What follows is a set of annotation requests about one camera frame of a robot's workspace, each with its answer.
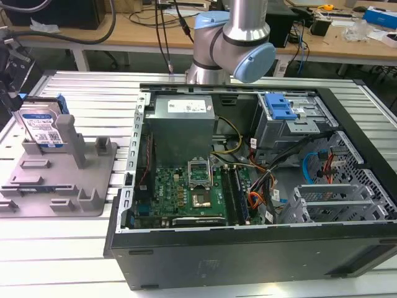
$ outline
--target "ram slot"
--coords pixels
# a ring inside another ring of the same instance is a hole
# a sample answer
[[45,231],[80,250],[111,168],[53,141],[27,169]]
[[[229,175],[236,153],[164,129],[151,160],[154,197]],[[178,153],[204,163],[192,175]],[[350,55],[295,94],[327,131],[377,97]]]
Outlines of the ram slot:
[[221,169],[221,181],[223,198],[225,200],[226,214],[228,218],[229,225],[237,225],[238,218],[236,213],[236,208],[234,206],[233,192],[231,189],[229,171],[226,169]]
[[238,173],[236,169],[231,169],[229,171],[229,179],[231,182],[231,191],[233,195],[234,209],[236,210],[237,213],[237,220],[239,225],[244,225],[246,221],[244,218],[243,208],[241,205],[243,189],[241,188],[240,179],[238,178]]

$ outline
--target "yellow wire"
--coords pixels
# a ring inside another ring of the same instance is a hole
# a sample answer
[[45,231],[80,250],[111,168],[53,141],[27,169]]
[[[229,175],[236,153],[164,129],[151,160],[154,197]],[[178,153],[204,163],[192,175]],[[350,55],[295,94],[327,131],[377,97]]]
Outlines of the yellow wire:
[[243,136],[240,134],[240,132],[238,131],[237,127],[234,126],[233,123],[231,123],[228,119],[219,116],[219,119],[222,119],[223,121],[225,121],[227,124],[229,124],[238,134],[238,144],[235,148],[230,149],[230,150],[223,150],[223,151],[211,151],[211,153],[215,153],[215,154],[229,154],[229,153],[233,153],[236,152],[237,150],[240,149],[241,145],[243,144]]

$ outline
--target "sticker label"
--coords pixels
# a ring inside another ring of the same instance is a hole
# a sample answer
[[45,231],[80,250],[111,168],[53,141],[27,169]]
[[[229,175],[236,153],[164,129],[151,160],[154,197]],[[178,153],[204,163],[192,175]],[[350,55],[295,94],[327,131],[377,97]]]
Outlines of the sticker label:
[[19,191],[30,191],[30,192],[36,192],[37,190],[34,188],[20,188],[18,189]]
[[269,222],[273,223],[273,215],[269,211],[266,211],[265,217]]
[[273,189],[272,200],[280,202],[280,191],[278,189]]
[[331,163],[331,167],[344,166],[345,164],[346,164],[346,160],[335,160]]
[[296,114],[301,114],[301,113],[305,113],[305,110],[301,107],[293,107],[292,111]]
[[204,100],[170,100],[168,113],[206,113]]
[[23,114],[22,119],[39,145],[63,144],[58,130],[52,126],[54,120],[50,114]]
[[251,148],[256,149],[256,138],[251,138],[250,143],[251,143]]

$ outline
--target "aluminum extrusion table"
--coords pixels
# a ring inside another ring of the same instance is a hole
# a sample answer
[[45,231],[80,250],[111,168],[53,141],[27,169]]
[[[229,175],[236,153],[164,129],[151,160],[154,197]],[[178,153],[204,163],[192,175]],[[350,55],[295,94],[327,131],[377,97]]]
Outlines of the aluminum extrusion table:
[[[122,185],[136,96],[141,82],[183,81],[182,75],[62,71],[39,81],[31,95],[62,93],[76,118],[76,130],[89,141],[110,136],[118,150],[100,217],[0,219],[0,297],[397,297],[397,256],[355,279],[129,290],[117,262],[103,259],[102,251],[112,200]],[[397,170],[396,117],[367,87],[327,79],[266,78],[257,83],[330,88]],[[0,133],[0,179],[10,174],[22,154],[23,138],[14,119]]]

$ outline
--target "wooden desk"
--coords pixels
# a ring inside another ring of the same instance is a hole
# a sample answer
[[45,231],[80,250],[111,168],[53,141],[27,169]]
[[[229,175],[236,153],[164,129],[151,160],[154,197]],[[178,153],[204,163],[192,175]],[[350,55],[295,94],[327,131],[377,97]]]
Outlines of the wooden desk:
[[[343,6],[344,0],[330,0],[338,9],[351,9]],[[376,6],[392,10],[397,10],[397,4],[387,2],[370,2],[358,1],[356,6]],[[144,11],[139,14],[147,24],[154,23],[154,12]],[[164,16],[165,20],[175,19],[174,16]],[[107,15],[105,21],[98,30],[79,30],[79,29],[61,29],[62,34],[82,38],[97,39],[103,36],[109,28],[111,16]],[[187,18],[188,25],[194,27],[194,18]],[[23,27],[13,27],[14,30],[27,30]],[[393,65],[397,66],[397,49],[390,48],[377,40],[369,42],[346,42],[342,38],[343,27],[330,26],[325,37],[312,36],[309,30],[305,29],[304,40],[310,47],[310,56],[308,61],[331,62],[331,63],[348,63],[363,65]],[[164,41],[163,31],[160,30],[162,41]],[[189,38],[186,37],[180,27],[167,29],[168,44],[171,53],[187,54],[193,53],[193,45]],[[81,71],[89,70],[84,50],[108,50],[121,52],[152,52],[159,53],[156,31],[154,28],[144,27],[133,24],[127,19],[127,15],[119,14],[117,16],[116,28],[108,40],[100,45],[78,45],[74,43],[62,42],[55,39],[43,37],[21,37],[20,41],[28,47],[46,47],[46,48],[67,48],[73,51],[78,69]],[[277,49],[277,67],[276,76],[283,76],[286,65],[292,59],[297,46],[288,44],[285,48]]]

